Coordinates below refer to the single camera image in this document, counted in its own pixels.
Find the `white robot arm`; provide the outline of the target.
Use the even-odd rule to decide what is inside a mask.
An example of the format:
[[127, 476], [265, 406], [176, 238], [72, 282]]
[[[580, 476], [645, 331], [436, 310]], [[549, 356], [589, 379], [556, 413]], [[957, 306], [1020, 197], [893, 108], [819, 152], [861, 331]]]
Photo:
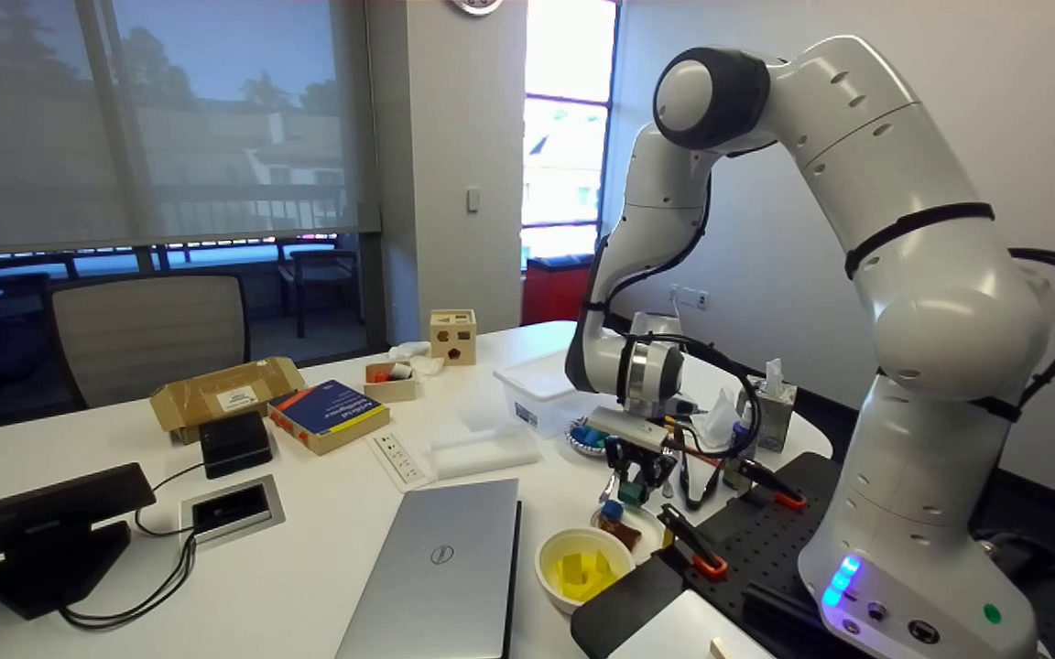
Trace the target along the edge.
[[567, 382], [650, 419], [676, 391], [683, 342], [618, 336], [612, 298], [705, 234], [711, 170], [783, 147], [872, 318], [877, 379], [836, 494], [800, 551], [823, 629], [877, 659], [1038, 659], [1024, 592], [971, 537], [1022, 406], [1055, 379], [1043, 248], [1012, 248], [906, 79], [839, 35], [764, 64], [689, 47], [652, 93], [625, 209], [601, 241]]

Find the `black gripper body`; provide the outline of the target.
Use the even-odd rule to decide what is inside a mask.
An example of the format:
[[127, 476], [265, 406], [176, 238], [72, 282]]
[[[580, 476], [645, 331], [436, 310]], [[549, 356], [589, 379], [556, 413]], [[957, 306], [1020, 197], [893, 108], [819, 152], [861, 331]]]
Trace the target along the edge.
[[606, 436], [606, 458], [621, 479], [664, 485], [675, 458], [664, 452], [668, 431], [656, 422], [597, 406], [589, 428]]

